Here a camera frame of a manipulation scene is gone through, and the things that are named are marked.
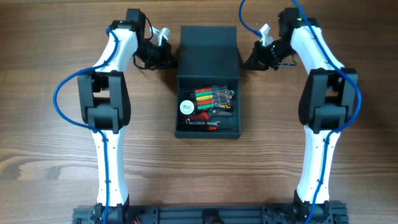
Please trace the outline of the dark green box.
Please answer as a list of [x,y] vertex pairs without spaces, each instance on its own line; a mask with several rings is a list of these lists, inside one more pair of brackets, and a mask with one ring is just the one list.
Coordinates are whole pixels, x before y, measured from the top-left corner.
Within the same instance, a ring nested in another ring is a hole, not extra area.
[[182,26],[178,56],[177,104],[195,102],[195,90],[226,87],[234,92],[230,116],[215,116],[216,131],[189,125],[177,109],[175,137],[191,139],[238,139],[241,135],[239,50],[235,26]]

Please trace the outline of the white round tape measure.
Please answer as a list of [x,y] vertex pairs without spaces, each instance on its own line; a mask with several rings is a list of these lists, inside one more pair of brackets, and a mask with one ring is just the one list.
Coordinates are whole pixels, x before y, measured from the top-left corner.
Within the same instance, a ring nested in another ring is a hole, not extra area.
[[190,115],[190,114],[193,114],[193,112],[195,110],[195,105],[190,100],[183,100],[180,103],[179,110],[184,115]]

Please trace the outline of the precision screwdriver set pack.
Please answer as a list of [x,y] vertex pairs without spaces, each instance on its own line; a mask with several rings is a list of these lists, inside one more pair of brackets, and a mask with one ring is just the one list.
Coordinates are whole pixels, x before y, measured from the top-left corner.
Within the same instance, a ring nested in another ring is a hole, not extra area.
[[219,105],[232,105],[234,91],[227,85],[213,85],[206,88],[196,89],[191,97],[195,100],[198,110],[207,110],[209,108],[218,108]]

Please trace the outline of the red handled pruning shears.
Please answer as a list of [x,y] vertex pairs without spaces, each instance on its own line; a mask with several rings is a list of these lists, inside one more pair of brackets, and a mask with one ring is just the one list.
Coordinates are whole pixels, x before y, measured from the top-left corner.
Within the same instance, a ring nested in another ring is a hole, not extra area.
[[207,123],[211,118],[217,116],[232,116],[232,115],[233,114],[231,112],[212,108],[199,114],[188,115],[186,120],[187,121],[201,120]]

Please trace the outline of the silver socket wrench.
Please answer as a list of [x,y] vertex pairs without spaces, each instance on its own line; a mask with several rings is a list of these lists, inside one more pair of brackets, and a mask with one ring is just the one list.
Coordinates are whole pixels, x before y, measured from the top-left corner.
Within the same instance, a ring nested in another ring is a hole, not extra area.
[[186,119],[185,123],[191,125],[216,126],[216,127],[221,126],[220,121],[193,121],[190,119]]

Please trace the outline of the black red screwdriver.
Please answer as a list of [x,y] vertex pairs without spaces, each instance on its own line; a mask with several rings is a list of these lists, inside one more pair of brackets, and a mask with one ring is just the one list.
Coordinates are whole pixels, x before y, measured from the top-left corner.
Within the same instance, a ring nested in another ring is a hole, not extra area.
[[231,126],[200,126],[199,130],[201,132],[215,132],[215,131],[224,131],[232,129]]

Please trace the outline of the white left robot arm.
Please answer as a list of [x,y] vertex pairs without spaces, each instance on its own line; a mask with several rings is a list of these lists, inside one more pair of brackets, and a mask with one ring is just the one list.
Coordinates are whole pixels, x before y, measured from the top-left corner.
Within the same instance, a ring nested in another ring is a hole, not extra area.
[[124,72],[130,62],[143,62],[142,70],[177,67],[167,42],[168,28],[152,27],[139,9],[128,9],[123,21],[107,29],[108,43],[99,60],[78,76],[81,117],[95,141],[99,192],[96,207],[102,216],[122,208],[128,200],[124,178],[123,139],[131,119],[131,104]]

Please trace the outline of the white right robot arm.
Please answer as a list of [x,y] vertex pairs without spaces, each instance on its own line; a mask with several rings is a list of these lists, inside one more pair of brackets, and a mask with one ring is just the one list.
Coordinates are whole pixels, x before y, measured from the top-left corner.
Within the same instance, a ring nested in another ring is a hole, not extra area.
[[292,216],[298,222],[321,222],[331,209],[328,182],[336,143],[361,109],[358,74],[336,59],[317,20],[308,18],[300,6],[285,8],[278,15],[278,23],[278,40],[269,36],[268,25],[255,31],[259,40],[243,67],[277,70],[286,57],[300,57],[308,73],[298,105],[305,131],[305,155]]

